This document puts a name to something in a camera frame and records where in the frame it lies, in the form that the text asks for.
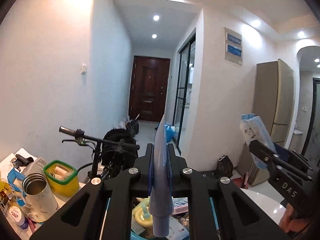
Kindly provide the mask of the right hand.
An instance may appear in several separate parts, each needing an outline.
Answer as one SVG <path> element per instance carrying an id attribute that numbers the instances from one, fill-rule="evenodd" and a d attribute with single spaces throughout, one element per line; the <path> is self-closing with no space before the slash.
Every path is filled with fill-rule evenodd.
<path id="1" fill-rule="evenodd" d="M 287 204 L 286 210 L 279 222 L 279 227 L 286 233 L 290 231 L 300 232 L 310 224 L 311 219 L 293 218 L 294 213 L 294 208 L 290 204 Z"/>

